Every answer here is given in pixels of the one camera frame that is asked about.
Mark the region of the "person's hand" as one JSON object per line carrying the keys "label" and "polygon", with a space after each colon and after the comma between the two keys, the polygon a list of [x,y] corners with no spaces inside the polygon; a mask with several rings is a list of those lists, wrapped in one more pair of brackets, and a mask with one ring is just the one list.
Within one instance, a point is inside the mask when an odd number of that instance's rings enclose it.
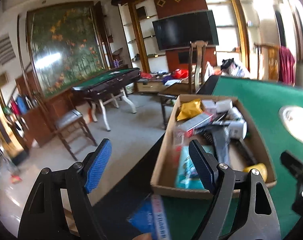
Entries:
{"label": "person's hand", "polygon": [[152,240],[151,233],[144,233],[139,236],[136,236],[132,240]]}

